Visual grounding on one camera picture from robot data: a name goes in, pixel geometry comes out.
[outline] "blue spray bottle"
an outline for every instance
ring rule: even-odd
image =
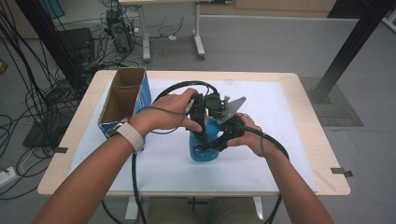
[[[219,125],[212,118],[205,118],[205,130],[206,137],[209,143],[213,142],[218,138],[220,131]],[[194,161],[213,161],[219,156],[219,151],[210,148],[205,151],[201,151],[197,148],[198,140],[192,132],[190,132],[190,155]]]

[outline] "white watch strap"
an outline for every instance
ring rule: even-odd
[[[128,122],[122,124],[118,129],[117,132],[124,136],[128,142],[134,147],[134,152],[139,151],[143,145],[145,145],[145,141],[143,140],[140,133],[132,127]]]

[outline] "hand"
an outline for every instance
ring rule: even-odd
[[[240,116],[242,122],[246,126],[261,131],[261,128],[257,126],[249,116],[241,113],[236,113],[236,116]],[[260,157],[266,157],[271,150],[276,149],[276,146],[269,141],[250,132],[245,132],[243,136],[231,139],[227,142],[227,146],[229,147],[238,147],[242,145],[250,147],[250,149]]]
[[[155,129],[174,129],[177,127],[186,127],[187,129],[200,132],[202,127],[185,115],[185,109],[190,98],[197,93],[197,90],[188,88],[181,95],[165,95],[158,99],[152,106],[175,113],[155,108],[147,108],[137,115],[132,116],[130,123],[142,135],[146,135]]]

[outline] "smartwatch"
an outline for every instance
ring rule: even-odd
[[[142,135],[128,123],[128,118],[122,119],[120,122],[115,124],[106,133],[107,137],[111,137],[116,133],[120,133],[129,143],[134,147],[134,153],[140,151],[144,145],[145,140]]]

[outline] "person's left hand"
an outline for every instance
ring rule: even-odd
[[[187,129],[200,132],[202,127],[185,115],[185,110],[190,98],[197,93],[197,90],[188,88],[181,95],[165,95],[158,99],[152,106],[175,113],[155,108],[147,108],[137,115],[132,116],[130,123],[137,130],[141,129],[141,131],[138,131],[142,135],[146,135],[155,129],[174,129],[176,127],[186,127]]]

